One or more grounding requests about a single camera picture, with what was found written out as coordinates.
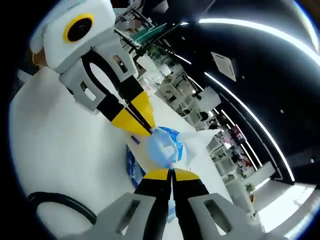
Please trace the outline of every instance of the blue plastic bag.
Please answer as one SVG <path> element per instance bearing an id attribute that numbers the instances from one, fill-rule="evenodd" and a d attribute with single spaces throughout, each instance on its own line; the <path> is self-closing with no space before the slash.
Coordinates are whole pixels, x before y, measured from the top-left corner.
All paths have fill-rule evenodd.
<path id="1" fill-rule="evenodd" d="M 147 151 L 150 158 L 164 168 L 171 168 L 172 164 L 182 159 L 182 142 L 177 140 L 178 131 L 171 128 L 156 127 L 147 139 Z"/>

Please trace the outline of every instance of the white table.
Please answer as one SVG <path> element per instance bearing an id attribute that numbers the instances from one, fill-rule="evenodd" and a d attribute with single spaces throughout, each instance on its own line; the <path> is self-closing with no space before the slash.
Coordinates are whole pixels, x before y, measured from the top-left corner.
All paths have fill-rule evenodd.
<path id="1" fill-rule="evenodd" d="M 92 71 L 118 95 L 100 69 L 93 66 Z M 195 131 L 162 100 L 153 96 L 150 101 L 157 125 Z M 26 195 L 66 194 L 98 214 L 122 194 L 134 191 L 126 172 L 125 133 L 102 114 L 94 115 L 77 104 L 49 68 L 31 77 L 14 97 L 9 131 L 13 163 Z M 190 167 L 210 193 L 231 201 L 205 149 L 199 150 Z M 56 203 L 41 204 L 38 214 L 57 238 L 91 227 L 82 215 Z M 163 239 L 182 239 L 177 224 L 175 219 L 166 225 Z"/>

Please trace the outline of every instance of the camera lens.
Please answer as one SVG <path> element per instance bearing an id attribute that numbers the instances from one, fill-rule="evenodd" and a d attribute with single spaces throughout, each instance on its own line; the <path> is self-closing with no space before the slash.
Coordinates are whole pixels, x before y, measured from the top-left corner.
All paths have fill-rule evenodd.
<path id="1" fill-rule="evenodd" d="M 70 42 L 76 42 L 82 39 L 91 29 L 92 20 L 89 18 L 83 18 L 75 22 L 72 27 L 70 27 L 67 38 Z"/>

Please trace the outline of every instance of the black cable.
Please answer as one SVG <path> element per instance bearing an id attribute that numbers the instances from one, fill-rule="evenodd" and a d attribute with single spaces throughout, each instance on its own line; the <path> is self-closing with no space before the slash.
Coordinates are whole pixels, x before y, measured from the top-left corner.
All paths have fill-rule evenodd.
<path id="1" fill-rule="evenodd" d="M 87 206 L 83 205 L 74 198 L 61 193 L 36 191 L 31 193 L 27 199 L 29 200 L 34 211 L 37 211 L 38 206 L 42 203 L 57 203 L 65 205 L 82 214 L 93 225 L 97 222 L 97 216 Z"/>

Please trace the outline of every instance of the led light strip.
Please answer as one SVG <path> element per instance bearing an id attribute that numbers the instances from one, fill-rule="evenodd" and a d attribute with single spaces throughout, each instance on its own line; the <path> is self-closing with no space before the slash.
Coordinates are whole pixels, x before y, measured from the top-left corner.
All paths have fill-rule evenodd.
<path id="1" fill-rule="evenodd" d="M 216 114 L 218 114 L 218 115 L 219 115 L 219 112 L 218 112 L 218 110 L 217 110 L 217 109 L 215 109 L 215 108 L 214 108 L 213 110 L 216 112 Z"/>
<path id="2" fill-rule="evenodd" d="M 188 61 L 188 60 L 186 60 L 186 59 L 184 59 L 182 56 L 179 56 L 179 55 L 177 55 L 177 54 L 175 54 L 175 53 L 174 53 L 174 55 L 177 56 L 178 58 L 182 59 L 182 60 L 185 61 L 186 63 L 188 63 L 188 64 L 191 65 L 191 62 Z"/>
<path id="3" fill-rule="evenodd" d="M 240 146 L 242 147 L 242 149 L 243 149 L 243 151 L 245 152 L 245 154 L 248 156 L 248 158 L 249 158 L 250 162 L 252 163 L 254 169 L 255 169 L 256 171 L 258 171 L 257 166 L 255 165 L 254 161 L 252 160 L 252 158 L 251 158 L 251 156 L 249 155 L 249 153 L 248 153 L 247 149 L 245 148 L 245 146 L 244 146 L 243 144 L 240 144 Z"/>
<path id="4" fill-rule="evenodd" d="M 256 30 L 260 30 L 269 34 L 272 34 L 274 36 L 277 36 L 278 38 L 281 38 L 288 43 L 294 45 L 301 51 L 303 51 L 305 54 L 307 54 L 317 65 L 320 66 L 320 55 L 318 55 L 315 51 L 313 51 L 310 47 L 308 47 L 306 44 L 304 44 L 302 41 L 296 39 L 295 37 L 280 31 L 276 28 L 263 25 L 260 23 L 256 23 L 253 21 L 246 21 L 246 20 L 239 20 L 239 19 L 230 19 L 230 18 L 204 18 L 199 20 L 200 24 L 230 24 L 230 25 L 238 25 L 242 27 L 248 27 Z"/>
<path id="5" fill-rule="evenodd" d="M 250 150 L 251 150 L 251 152 L 253 153 L 254 157 L 255 157 L 255 158 L 256 158 L 256 160 L 258 161 L 258 163 L 259 163 L 260 167 L 262 167 L 262 164 L 261 164 L 260 159 L 258 158 L 258 156 L 257 156 L 256 152 L 253 150 L 253 148 L 252 148 L 252 147 L 251 147 L 251 145 L 249 144 L 249 142 L 248 142 L 248 140 L 247 140 L 246 136 L 244 135 L 244 133 L 242 132 L 241 128 L 238 126 L 238 124 L 236 124 L 236 127 L 239 129 L 240 133 L 241 133 L 241 134 L 242 134 L 242 136 L 244 137 L 244 139 L 245 139 L 245 141 L 244 141 L 244 142 L 245 142 L 245 143 L 248 145 L 248 147 L 250 148 Z"/>
<path id="6" fill-rule="evenodd" d="M 248 147 L 250 148 L 251 152 L 253 153 L 255 159 L 258 161 L 260 167 L 262 167 L 262 164 L 261 164 L 261 161 L 260 159 L 258 158 L 256 152 L 253 150 L 253 148 L 251 147 L 251 145 L 249 144 L 248 140 L 245 140 L 245 143 L 248 145 Z"/>
<path id="7" fill-rule="evenodd" d="M 191 77 L 189 77 L 189 76 L 187 76 L 188 77 L 188 79 L 190 79 L 192 82 L 194 82 L 195 83 L 195 85 L 197 85 L 198 86 L 198 88 L 200 88 L 202 91 L 204 91 L 204 89 L 195 81 L 195 80 L 193 80 Z"/>
<path id="8" fill-rule="evenodd" d="M 275 149 L 277 150 L 277 152 L 279 153 L 287 171 L 289 172 L 290 178 L 291 180 L 294 182 L 295 178 L 294 175 L 292 174 L 292 171 L 289 167 L 289 164 L 286 160 L 286 157 L 284 156 L 284 154 L 282 153 L 282 151 L 280 150 L 278 144 L 276 143 L 275 139 L 272 137 L 272 135 L 270 134 L 270 132 L 266 129 L 266 127 L 262 124 L 262 122 L 256 117 L 256 115 L 254 115 L 254 113 L 247 107 L 247 105 L 245 105 L 236 95 L 234 95 L 233 92 L 231 92 L 225 85 L 223 85 L 221 82 L 219 82 L 217 79 L 215 79 L 213 76 L 211 76 L 210 74 L 208 74 L 207 72 L 204 73 L 208 78 L 210 78 L 211 80 L 213 80 L 216 84 L 218 84 L 221 88 L 223 88 L 226 92 L 228 92 L 250 115 L 251 117 L 256 121 L 256 123 L 260 126 L 260 128 L 264 131 L 264 133 L 266 134 L 266 136 L 270 139 L 270 141 L 272 142 L 272 144 L 274 145 Z"/>
<path id="9" fill-rule="evenodd" d="M 235 123 L 231 120 L 231 118 L 226 114 L 225 111 L 221 110 L 221 112 L 226 116 L 226 118 L 230 121 L 230 123 L 235 126 Z"/>
<path id="10" fill-rule="evenodd" d="M 271 155 L 270 151 L 268 150 L 267 146 L 264 144 L 264 141 L 261 139 L 261 137 L 258 135 L 258 133 L 256 132 L 256 130 L 251 126 L 251 124 L 246 120 L 246 118 L 243 116 L 243 114 L 238 110 L 238 108 L 235 107 L 235 105 L 230 102 L 222 93 L 220 93 L 220 95 L 231 105 L 233 106 L 233 108 L 239 113 L 239 115 L 246 121 L 246 123 L 249 125 L 249 127 L 251 128 L 251 130 L 255 133 L 255 135 L 259 138 L 259 140 L 261 141 L 262 145 L 264 146 L 265 150 L 268 152 L 270 158 L 272 159 L 281 179 L 283 178 L 282 177 L 282 174 L 277 166 L 277 163 L 275 162 L 275 159 L 273 158 L 273 156 Z M 253 152 L 253 154 L 256 156 L 258 162 L 260 161 L 258 156 L 256 155 L 255 151 L 252 149 L 251 145 L 249 144 L 249 142 L 247 142 L 247 145 L 249 146 L 249 148 L 251 149 L 251 151 Z"/>

